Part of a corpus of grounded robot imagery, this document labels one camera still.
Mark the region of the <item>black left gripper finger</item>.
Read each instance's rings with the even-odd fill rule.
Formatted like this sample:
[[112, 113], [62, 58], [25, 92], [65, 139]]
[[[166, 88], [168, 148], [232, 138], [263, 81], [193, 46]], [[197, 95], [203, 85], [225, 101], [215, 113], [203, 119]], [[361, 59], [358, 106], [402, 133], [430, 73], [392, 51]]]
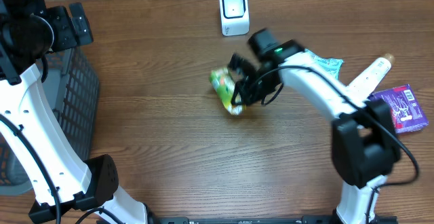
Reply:
[[69, 9], [72, 16], [71, 22], [73, 24], [77, 24], [79, 22], [88, 22], [82, 3], [80, 2], [70, 3]]
[[77, 36], [79, 45], [88, 45], [94, 41], [92, 31], [87, 22], [77, 23]]

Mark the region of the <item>yellow green Pokka drink pouch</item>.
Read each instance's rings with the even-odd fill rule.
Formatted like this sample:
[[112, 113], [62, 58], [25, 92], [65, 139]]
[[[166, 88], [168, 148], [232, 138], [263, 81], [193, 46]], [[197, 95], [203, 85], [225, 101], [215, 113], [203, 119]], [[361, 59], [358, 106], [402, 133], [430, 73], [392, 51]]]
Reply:
[[224, 108], [231, 115], [240, 115], [245, 110], [245, 105], [233, 105], [235, 82], [226, 67], [211, 71], [210, 83], [220, 98]]

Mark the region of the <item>teal wet wipes pack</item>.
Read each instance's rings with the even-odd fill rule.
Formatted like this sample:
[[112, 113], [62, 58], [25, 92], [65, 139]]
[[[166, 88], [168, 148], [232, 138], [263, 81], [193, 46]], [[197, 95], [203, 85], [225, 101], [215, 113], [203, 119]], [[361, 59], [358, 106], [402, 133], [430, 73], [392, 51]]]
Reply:
[[341, 66], [344, 64], [344, 60], [336, 58], [322, 58], [313, 53], [312, 51], [304, 50], [313, 61], [318, 64], [322, 69], [327, 71], [330, 75], [338, 79]]

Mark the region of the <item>white tube with gold cap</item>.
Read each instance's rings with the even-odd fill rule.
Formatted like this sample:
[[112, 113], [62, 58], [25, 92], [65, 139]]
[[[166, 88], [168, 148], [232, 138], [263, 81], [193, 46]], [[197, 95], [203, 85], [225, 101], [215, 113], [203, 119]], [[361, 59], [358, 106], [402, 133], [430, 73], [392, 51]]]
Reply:
[[384, 54], [361, 72], [348, 86], [350, 94], [360, 99], [367, 98], [385, 78], [395, 63], [392, 54]]

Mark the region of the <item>purple pad package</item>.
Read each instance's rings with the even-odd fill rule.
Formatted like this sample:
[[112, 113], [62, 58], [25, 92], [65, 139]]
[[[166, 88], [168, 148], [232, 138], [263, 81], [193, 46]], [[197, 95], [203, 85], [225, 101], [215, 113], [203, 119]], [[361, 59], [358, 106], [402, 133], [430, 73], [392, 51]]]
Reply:
[[384, 100], [391, 108], [391, 116], [398, 134], [422, 130], [429, 121], [409, 84], [374, 92], [369, 100]]

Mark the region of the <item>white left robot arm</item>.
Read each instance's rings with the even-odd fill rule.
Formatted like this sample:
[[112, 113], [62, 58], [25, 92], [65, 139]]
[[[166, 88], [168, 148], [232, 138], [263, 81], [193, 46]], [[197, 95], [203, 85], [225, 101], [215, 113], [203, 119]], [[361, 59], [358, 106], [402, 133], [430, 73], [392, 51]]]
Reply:
[[147, 206], [119, 185], [111, 156], [79, 158], [43, 90], [48, 67], [37, 61], [93, 40], [80, 3], [1, 0], [1, 134], [33, 186], [32, 222], [59, 223], [75, 209], [107, 223], [154, 223]]

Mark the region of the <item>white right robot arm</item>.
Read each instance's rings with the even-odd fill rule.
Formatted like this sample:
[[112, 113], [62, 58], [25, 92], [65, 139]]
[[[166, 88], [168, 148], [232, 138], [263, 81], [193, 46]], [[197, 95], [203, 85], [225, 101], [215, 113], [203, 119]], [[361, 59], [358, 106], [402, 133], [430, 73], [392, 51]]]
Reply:
[[266, 29], [248, 40], [260, 62], [256, 68], [233, 54], [228, 68], [241, 73], [231, 104], [249, 106], [264, 102], [277, 86], [303, 95], [332, 126], [332, 162], [343, 180], [340, 203], [322, 223], [396, 223], [374, 209], [379, 191], [388, 187], [388, 175], [401, 159], [389, 106], [369, 101], [348, 91], [322, 69], [303, 46], [294, 40], [279, 43]]

